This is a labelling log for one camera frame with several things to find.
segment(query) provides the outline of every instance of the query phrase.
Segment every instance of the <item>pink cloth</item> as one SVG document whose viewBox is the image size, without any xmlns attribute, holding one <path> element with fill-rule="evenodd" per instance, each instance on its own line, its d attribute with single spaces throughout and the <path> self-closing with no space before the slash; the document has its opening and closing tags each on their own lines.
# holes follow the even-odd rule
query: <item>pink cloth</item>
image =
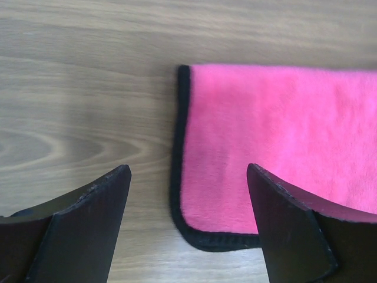
<svg viewBox="0 0 377 283">
<path fill-rule="evenodd" d="M 377 73 L 193 66 L 181 183 L 187 224 L 257 233 L 249 163 L 377 213 Z"/>
</svg>

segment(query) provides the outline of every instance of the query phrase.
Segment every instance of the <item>plush fabric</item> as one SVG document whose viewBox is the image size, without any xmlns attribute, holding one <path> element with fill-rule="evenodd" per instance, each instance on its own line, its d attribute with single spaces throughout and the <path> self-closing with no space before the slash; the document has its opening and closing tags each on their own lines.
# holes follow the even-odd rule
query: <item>plush fabric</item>
<svg viewBox="0 0 377 283">
<path fill-rule="evenodd" d="M 257 233 L 249 163 L 377 213 L 377 73 L 192 66 L 180 192 L 188 226 Z"/>
</svg>

